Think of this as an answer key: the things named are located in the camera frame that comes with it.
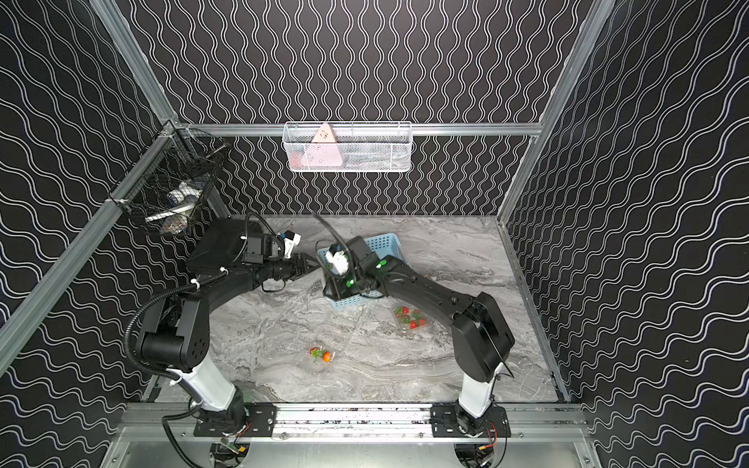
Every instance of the white wavy line pattern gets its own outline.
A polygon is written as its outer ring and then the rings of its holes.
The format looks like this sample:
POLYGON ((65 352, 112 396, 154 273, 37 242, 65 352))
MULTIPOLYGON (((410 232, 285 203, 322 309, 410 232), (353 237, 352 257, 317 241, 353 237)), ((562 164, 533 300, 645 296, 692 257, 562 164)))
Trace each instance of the white wavy line pattern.
MULTIPOLYGON (((0 19, 4 323, 159 125, 86 0, 3 1, 0 19)), ((153 292, 187 281, 194 246, 124 218, 107 234, 0 377, 0 467, 100 465, 148 381, 125 363, 127 320, 153 292)))
POLYGON ((280 139, 239 138, 216 186, 230 211, 493 216, 527 148, 525 136, 415 139, 405 173, 303 173, 280 139))
POLYGON ((195 243, 151 238, 125 218, 108 233, 0 379, 0 408, 13 423, 0 432, 10 449, 0 467, 99 465, 126 402, 150 377, 125 362, 127 321, 154 292, 187 282, 195 243))
POLYGON ((532 122, 590 0, 121 0, 180 119, 532 122))
POLYGON ((609 468, 749 463, 749 4, 619 1, 509 231, 609 468))
POLYGON ((0 326, 159 125, 86 0, 3 1, 0 326))

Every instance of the blue plastic basket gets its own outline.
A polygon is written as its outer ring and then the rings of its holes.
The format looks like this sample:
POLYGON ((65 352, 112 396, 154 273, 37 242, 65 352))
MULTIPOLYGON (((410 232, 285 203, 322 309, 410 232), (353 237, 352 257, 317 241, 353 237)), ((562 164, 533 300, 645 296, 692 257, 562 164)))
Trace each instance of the blue plastic basket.
MULTIPOLYGON (((380 236, 367 237, 366 239, 364 239, 364 241, 367 242, 369 248, 372 249, 372 251, 377 254, 380 259, 385 258, 387 255, 392 255, 393 257, 400 258, 404 263, 407 264, 406 258, 403 256, 403 252, 401 252, 401 241, 394 233, 390 232, 388 234, 382 234, 380 236)), ((327 252, 327 249, 318 250, 318 256, 323 262, 323 267, 327 266, 327 262, 325 261, 325 252, 327 252)), ((382 297, 382 294, 378 293, 377 291, 372 291, 369 293, 369 296, 370 298, 382 297)), ((326 297, 326 299, 328 299, 330 305, 332 305, 334 309, 352 306, 353 304, 358 304, 369 300, 368 298, 361 297, 359 295, 347 297, 343 300, 332 300, 329 297, 326 297)))

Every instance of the marble table surface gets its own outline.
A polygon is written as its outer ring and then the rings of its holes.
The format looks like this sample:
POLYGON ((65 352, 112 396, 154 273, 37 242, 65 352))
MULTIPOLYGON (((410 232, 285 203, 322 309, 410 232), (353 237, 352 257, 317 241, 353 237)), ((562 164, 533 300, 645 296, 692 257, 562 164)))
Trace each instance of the marble table surface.
MULTIPOLYGON (((341 217, 328 222, 345 238, 394 232, 417 272, 457 291, 491 294, 515 335, 498 401, 556 401, 550 372, 518 292, 493 218, 341 217)), ((278 231, 302 235, 296 252, 314 254, 332 236, 313 218, 269 218, 278 231)), ((322 297, 321 272, 279 293, 235 297, 210 316, 210 354, 248 401, 454 401, 463 373, 449 330, 434 322, 402 329, 386 298, 333 309, 322 297), (314 346, 334 351, 315 362, 314 346)), ((165 393, 158 401, 169 400, 165 393)))

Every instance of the metal rail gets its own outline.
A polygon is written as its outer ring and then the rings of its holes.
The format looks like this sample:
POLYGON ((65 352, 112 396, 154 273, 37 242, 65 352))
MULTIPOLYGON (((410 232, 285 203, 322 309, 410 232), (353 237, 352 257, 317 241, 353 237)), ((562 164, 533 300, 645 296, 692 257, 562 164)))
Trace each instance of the metal rail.
POLYGON ((580 78, 580 73, 582 73, 585 63, 588 62, 588 57, 590 57, 593 51, 595 42, 606 20, 611 15, 615 3, 615 0, 594 0, 590 6, 585 22, 580 27, 580 34, 577 36, 577 40, 570 52, 567 65, 562 70, 556 90, 552 94, 551 99, 549 99, 546 110, 544 110, 542 118, 543 130, 539 133, 538 138, 528 146, 520 167, 515 173, 512 185, 502 202, 502 207, 498 213, 501 222, 507 222, 510 214, 512 214, 512 210, 515 209, 515 205, 518 203, 525 184, 533 173, 533 168, 539 161, 541 153, 549 141, 551 133, 554 131, 554 127, 557 126, 557 121, 562 115, 567 100, 580 78))
MULTIPOLYGON (((159 151, 171 141, 172 132, 172 126, 168 125, 168 129, 154 139, 153 144, 112 192, 114 199, 125 197, 159 151)), ((105 201, 0 328, 0 374, 13 363, 121 214, 122 210, 114 202, 105 201)))
MULTIPOLYGON (((283 124, 177 124, 185 130, 201 130, 213 136, 276 136, 283 124)), ((541 134, 541 124, 411 124, 414 136, 501 136, 541 134)))
MULTIPOLYGON (((275 443, 465 443, 463 437, 433 437, 431 403, 411 404, 277 404, 275 443)), ((118 426, 117 442, 167 442, 161 425, 165 415, 183 412, 184 404, 131 403, 118 426)), ((587 443, 585 414, 578 405, 508 404, 508 443, 587 443)), ((218 437, 194 437, 192 419, 173 422, 180 443, 217 442, 218 437)), ((241 442, 252 442, 242 437, 241 442)), ((488 442, 477 438, 473 442, 488 442)))
POLYGON ((116 0, 91 0, 91 6, 99 15, 99 19, 112 37, 112 42, 115 43, 115 47, 130 68, 133 78, 161 124, 177 121, 177 112, 166 98, 164 89, 156 79, 153 69, 148 64, 116 0))
POLYGON ((507 232, 507 227, 501 221, 499 221, 497 223, 497 230, 499 230, 500 232, 502 245, 505 246, 507 259, 510 262, 512 272, 515 274, 515 281, 518 283, 520 295, 523 298, 525 309, 528 312, 528 316, 530 317, 530 324, 533 325, 533 331, 536 332, 536 339, 541 346, 541 355, 544 357, 544 361, 546 361, 546 366, 549 367, 549 370, 554 376, 554 382, 557 385, 559 391, 562 393, 565 401, 570 401, 570 395, 569 391, 567 390, 567 385, 565 385, 564 380, 562 380, 562 372, 560 371, 560 367, 557 364, 557 359, 551 352, 549 339, 546 336, 544 327, 541 325, 541 316, 539 315, 539 311, 536 308, 536 304, 533 302, 533 295, 530 293, 528 283, 525 281, 525 275, 523 274, 523 269, 520 266, 518 254, 515 253, 515 247, 512 245, 512 240, 510 240, 509 233, 507 232))

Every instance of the clear plastic container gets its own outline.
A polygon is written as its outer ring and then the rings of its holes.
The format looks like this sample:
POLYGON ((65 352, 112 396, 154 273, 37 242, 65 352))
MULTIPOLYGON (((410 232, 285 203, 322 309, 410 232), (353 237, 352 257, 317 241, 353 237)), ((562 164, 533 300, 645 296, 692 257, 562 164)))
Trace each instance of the clear plastic container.
POLYGON ((325 122, 287 122, 283 147, 296 172, 407 172, 411 122, 328 122, 335 143, 312 143, 325 122))
POLYGON ((395 317, 395 322, 404 330, 424 329, 430 324, 426 315, 421 313, 419 309, 409 306, 397 306, 392 310, 392 314, 395 317))

